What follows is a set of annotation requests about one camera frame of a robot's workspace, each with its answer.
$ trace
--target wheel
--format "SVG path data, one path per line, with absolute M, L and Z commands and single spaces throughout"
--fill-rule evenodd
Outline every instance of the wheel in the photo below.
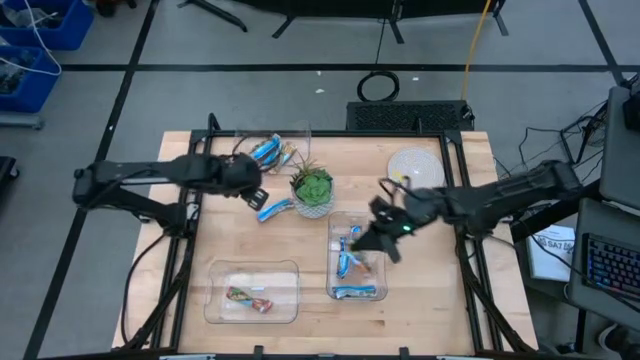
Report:
M 11 172 L 9 173 L 9 176 L 11 177 L 11 180 L 15 180 L 15 179 L 19 178 L 20 177 L 20 170 L 18 170 L 14 166 L 13 169 L 11 169 Z
M 96 10 L 104 17 L 113 17 L 116 14 L 116 4 L 111 1 L 97 1 Z
M 37 124 L 33 125 L 33 130 L 42 130 L 43 127 L 44 127 L 44 121 L 40 120 L 38 121 Z

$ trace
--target clear plastic container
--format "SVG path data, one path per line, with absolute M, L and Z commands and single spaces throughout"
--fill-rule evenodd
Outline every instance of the clear plastic container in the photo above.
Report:
M 338 276 L 338 262 L 341 253 L 341 238 L 346 237 L 347 243 L 355 240 L 351 233 L 354 226 L 360 227 L 360 234 L 369 225 L 370 214 L 359 212 L 334 212 L 329 216 L 329 240 L 327 263 L 327 293 L 337 300 L 377 301 L 387 296 L 387 279 L 385 273 L 386 254 L 379 251 L 362 251 L 358 253 L 363 263 L 369 267 L 365 273 L 352 269 L 344 278 Z M 336 289 L 375 287 L 375 293 L 365 297 L 341 297 L 336 296 Z
M 295 149 L 293 154 L 286 157 L 286 163 L 271 168 L 268 173 L 281 175 L 293 175 L 297 173 L 298 168 L 296 164 L 300 165 L 303 161 L 308 160 L 311 153 L 311 127 L 309 122 L 301 120 L 288 124 L 287 128 L 289 130 L 287 131 L 264 130 L 270 128 L 270 122 L 264 123 L 260 120 L 240 123 L 236 128 L 233 141 L 235 152 L 254 156 L 256 155 L 254 151 L 262 145 L 273 141 L 273 136 L 278 135 L 280 137 L 278 150 L 265 150 L 264 153 L 270 155 L 263 155 L 257 159 L 259 159 L 261 163 L 264 163 L 266 168 L 271 168 L 269 164 L 273 161 L 281 163 L 285 160 L 284 149 Z
M 300 280 L 298 265 L 291 260 L 218 260 L 211 265 L 209 281 L 204 305 L 204 318 L 209 323 L 288 324 L 298 316 Z M 254 301 L 232 300 L 237 293 L 230 294 L 230 289 Z

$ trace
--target gray floor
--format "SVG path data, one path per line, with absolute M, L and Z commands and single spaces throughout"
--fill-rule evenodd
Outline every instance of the gray floor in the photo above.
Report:
M 113 19 L 96 18 L 82 48 L 56 52 L 64 64 L 127 64 L 147 4 L 121 7 Z M 249 26 L 244 34 L 193 6 L 158 5 L 140 62 L 144 64 L 370 63 L 380 34 L 375 20 L 298 19 L 279 40 L 270 34 L 282 16 L 215 1 Z M 634 22 L 636 0 L 591 0 L 598 22 L 620 64 L 640 64 Z M 576 0 L 510 0 L 503 18 L 510 36 L 486 22 L 475 63 L 605 65 Z M 478 15 L 413 19 L 400 23 L 406 40 L 385 33 L 381 63 L 463 64 Z M 344 128 L 346 104 L 367 72 L 138 72 L 134 75 L 108 159 L 156 157 L 162 133 L 205 126 L 213 111 L 223 128 L 262 124 L 291 127 L 307 120 L 314 129 Z M 65 242 L 75 209 L 73 170 L 88 165 L 105 130 L 122 72 L 66 72 L 41 115 L 40 132 L 0 129 L 0 154 L 19 159 L 22 177 L 3 201 L 0 216 L 0 357 L 22 356 Z M 398 100 L 448 100 L 460 96 L 460 72 L 398 72 Z M 496 157 L 508 168 L 520 163 L 517 147 L 525 126 L 559 129 L 606 98 L 610 73 L 472 73 L 469 103 L 476 128 L 487 131 Z M 389 91 L 373 80 L 371 97 Z M 531 133 L 529 158 L 558 141 Z M 571 138 L 577 150 L 579 136 Z M 587 155 L 598 149 L 588 149 Z M 542 158 L 564 158 L 558 146 Z M 597 157 L 578 169 L 586 175 Z M 591 179 L 598 176 L 598 171 Z M 78 249 L 49 327 L 41 356 L 106 351 L 116 324 L 124 278 L 139 224 L 127 214 L 95 211 Z M 530 294 L 536 330 L 551 343 L 575 336 L 570 308 Z

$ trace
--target potted plant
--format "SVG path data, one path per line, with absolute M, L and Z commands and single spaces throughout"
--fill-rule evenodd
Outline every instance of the potted plant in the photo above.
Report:
M 296 210 L 309 219 L 327 215 L 334 202 L 333 178 L 326 169 L 314 166 L 314 163 L 314 160 L 306 160 L 296 165 L 298 172 L 290 182 Z

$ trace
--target white cable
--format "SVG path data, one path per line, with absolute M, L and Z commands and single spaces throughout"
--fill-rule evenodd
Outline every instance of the white cable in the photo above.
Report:
M 31 69 L 31 68 L 24 67 L 24 66 L 21 66 L 21 65 L 18 65 L 18 64 L 14 64 L 11 61 L 9 61 L 9 60 L 7 60 L 7 59 L 5 59 L 3 57 L 0 57 L 0 61 L 2 61 L 5 64 L 13 65 L 13 66 L 15 66 L 15 67 L 17 67 L 19 69 L 25 70 L 25 71 L 30 71 L 30 72 L 38 73 L 38 74 L 46 74 L 46 75 L 51 75 L 51 76 L 59 76 L 60 74 L 62 74 L 62 67 L 60 66 L 58 61 L 51 54 L 51 50 L 49 50 L 47 48 L 47 46 L 44 44 L 44 41 L 42 41 L 42 38 L 40 37 L 40 33 L 38 33 L 38 27 L 36 26 L 37 22 L 36 22 L 35 17 L 33 16 L 33 10 L 31 9 L 31 6 L 29 5 L 29 1 L 28 0 L 24 0 L 24 3 L 27 6 L 27 9 L 29 10 L 29 16 L 31 17 L 31 26 L 33 27 L 33 33 L 38 38 L 38 41 L 40 42 L 40 45 L 44 49 L 44 51 L 47 54 L 47 56 L 49 56 L 49 58 L 51 58 L 53 63 L 56 64 L 56 67 L 58 68 L 58 71 L 55 72 L 55 73 L 52 73 L 52 72 L 44 71 L 44 70 Z
M 58 16 L 58 12 L 57 11 L 53 12 L 51 14 L 48 14 L 47 16 L 41 17 L 40 19 L 36 20 L 36 22 L 34 22 L 33 24 L 29 24 L 29 27 L 33 27 L 34 25 L 36 25 L 38 23 L 41 23 L 41 22 L 43 22 L 43 21 L 45 21 L 47 19 L 51 19 L 54 16 Z

